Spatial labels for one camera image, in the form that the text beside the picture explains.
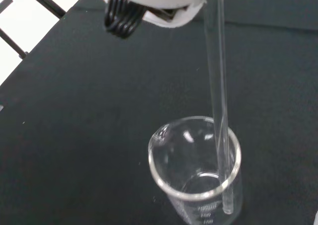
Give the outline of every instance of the beaker rim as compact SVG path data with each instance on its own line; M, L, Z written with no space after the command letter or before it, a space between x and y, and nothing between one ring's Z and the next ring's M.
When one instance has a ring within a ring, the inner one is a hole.
M206 117L206 116L185 117L185 118L176 120L174 122L193 120L193 119L200 119L200 120L209 121L209 122L214 123L213 118ZM220 184L218 187L216 187L212 190L209 190L207 192L198 193L198 194L188 194L188 193L180 192L180 191L172 188L168 183L164 182L164 180L161 179L161 177L159 176L159 174L157 172L157 169L156 169L156 166L154 163L152 149L149 146L149 153L148 153L149 167L150 167L151 174L152 174L156 184L164 192L166 192L168 195L173 196L173 197L180 199L180 200L183 200L183 201L198 202L198 201L208 200L208 199L214 198L214 197L222 194L235 180L237 174L239 173L240 164L241 164L241 150L240 150L239 141L238 141L236 135L234 134L234 132L230 128L229 128L229 138L232 140L232 143L234 145L234 150L235 150L235 163L234 163L233 169L232 169L229 177L222 184Z

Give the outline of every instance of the dark fabric surface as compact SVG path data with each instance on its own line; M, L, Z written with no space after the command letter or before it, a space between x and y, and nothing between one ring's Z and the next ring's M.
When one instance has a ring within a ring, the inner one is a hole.
M210 115L203 25L105 34L71 10L0 87L0 224L181 225L148 168L162 124ZM242 147L236 225L312 225L318 35L227 25L229 123Z
M79 0L77 9L104 11L102 0ZM318 0L225 0L227 22L318 30ZM196 20L203 20L200 12Z

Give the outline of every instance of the black coiled spring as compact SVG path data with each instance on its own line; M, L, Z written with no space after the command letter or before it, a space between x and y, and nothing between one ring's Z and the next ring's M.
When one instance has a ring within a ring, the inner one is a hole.
M140 24L147 9L129 0L108 0L105 13L105 27L108 32L129 37Z

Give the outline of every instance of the glass beaker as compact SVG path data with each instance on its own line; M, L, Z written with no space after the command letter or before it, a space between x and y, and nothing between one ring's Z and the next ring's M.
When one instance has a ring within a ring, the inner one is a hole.
M241 210L239 142L229 129L231 173L220 184L214 133L212 118L188 117L162 126L149 142L152 176L189 225L228 225ZM226 214L222 194L229 188L233 212Z

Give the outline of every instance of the white background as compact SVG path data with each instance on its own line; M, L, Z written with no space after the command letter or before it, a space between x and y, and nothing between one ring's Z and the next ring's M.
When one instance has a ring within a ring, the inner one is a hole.
M53 1L67 11L78 0ZM19 47L30 52L58 20L36 0L13 0L13 3L0 13L0 28ZM20 62L19 55L0 38L0 84Z

